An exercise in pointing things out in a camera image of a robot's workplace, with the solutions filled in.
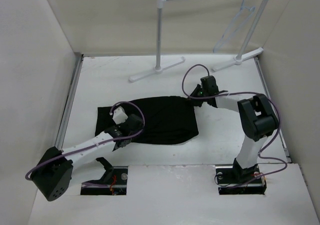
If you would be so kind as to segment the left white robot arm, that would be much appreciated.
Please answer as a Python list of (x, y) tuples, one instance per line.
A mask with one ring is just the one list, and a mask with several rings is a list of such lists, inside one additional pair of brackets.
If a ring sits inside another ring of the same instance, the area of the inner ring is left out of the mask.
[(100, 184), (108, 184), (112, 180), (113, 167), (103, 156), (131, 143), (143, 132), (144, 126), (144, 117), (130, 114), (124, 122), (106, 128), (82, 144), (66, 150), (51, 147), (26, 178), (36, 185), (49, 202), (57, 200), (70, 185), (75, 184), (74, 174), (80, 167), (93, 161), (102, 164), (95, 172), (96, 180)]

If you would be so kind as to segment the left aluminium table rail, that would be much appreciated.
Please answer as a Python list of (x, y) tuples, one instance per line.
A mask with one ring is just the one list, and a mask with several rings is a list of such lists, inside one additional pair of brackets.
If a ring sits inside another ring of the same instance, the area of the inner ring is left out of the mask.
[(80, 78), (81, 68), (83, 64), (84, 55), (80, 52), (75, 52), (75, 65), (73, 68), (72, 76), (70, 79), (70, 84), (68, 88), (68, 93), (66, 96), (66, 101), (63, 108), (62, 117), (60, 119), (59, 127), (57, 130), (56, 137), (54, 139), (54, 143), (52, 144), (54, 147), (61, 149), (64, 143), (64, 139), (66, 136), (66, 131), (71, 115), (71, 110), (73, 106), (73, 102), (75, 99), (75, 94)]

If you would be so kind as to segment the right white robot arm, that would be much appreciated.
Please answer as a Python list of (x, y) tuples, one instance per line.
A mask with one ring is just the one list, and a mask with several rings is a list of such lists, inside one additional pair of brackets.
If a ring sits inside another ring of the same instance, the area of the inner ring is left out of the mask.
[(270, 145), (268, 138), (275, 139), (280, 132), (279, 113), (263, 93), (232, 92), (219, 90), (216, 79), (207, 75), (188, 96), (200, 107), (203, 103), (217, 109), (238, 113), (244, 140), (239, 154), (231, 166), (217, 166), (215, 182), (220, 194), (263, 194), (267, 188), (265, 174), (259, 169), (258, 158), (264, 147)]

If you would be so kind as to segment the black trousers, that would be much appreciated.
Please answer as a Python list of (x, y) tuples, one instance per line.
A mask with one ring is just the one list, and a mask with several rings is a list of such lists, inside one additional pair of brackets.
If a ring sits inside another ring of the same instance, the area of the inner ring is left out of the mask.
[(199, 135), (194, 106), (184, 97), (147, 97), (131, 103), (145, 118), (143, 132), (131, 140), (133, 143), (178, 145)]

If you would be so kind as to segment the white clothes rack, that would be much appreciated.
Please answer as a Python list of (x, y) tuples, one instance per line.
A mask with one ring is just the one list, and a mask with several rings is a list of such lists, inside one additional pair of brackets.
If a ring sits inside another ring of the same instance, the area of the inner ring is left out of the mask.
[[(163, 8), (166, 2), (173, 1), (173, 0), (156, 0), (156, 8), (157, 8), (157, 18), (156, 18), (156, 53), (155, 53), (155, 66), (151, 70), (146, 70), (143, 72), (140, 72), (138, 74), (132, 75), (128, 78), (128, 81), (131, 83), (140, 81), (142, 79), (145, 79), (147, 77), (150, 77), (152, 75), (158, 75), (161, 74), (163, 71), (166, 71), (168, 69), (171, 69), (173, 67), (176, 67), (180, 64), (183, 64), (186, 59), (184, 57), (179, 58), (177, 61), (169, 62), (169, 63), (161, 63), (161, 48), (162, 48), (162, 24), (163, 24)], [(212, 71), (218, 72), (223, 69), (229, 68), (231, 66), (235, 65), (241, 65), (244, 61), (249, 60), (257, 55), (260, 55), (264, 49), (262, 47), (259, 47), (253, 51), (245, 52), (249, 41), (258, 25), (258, 22), (260, 21), (260, 18), (268, 4), (269, 0), (262, 0), (257, 13), (255, 15), (255, 18), (252, 22), (252, 25), (243, 41), (243, 44), (237, 53), (237, 55), (226, 61), (221, 62), (216, 65), (213, 65)]]

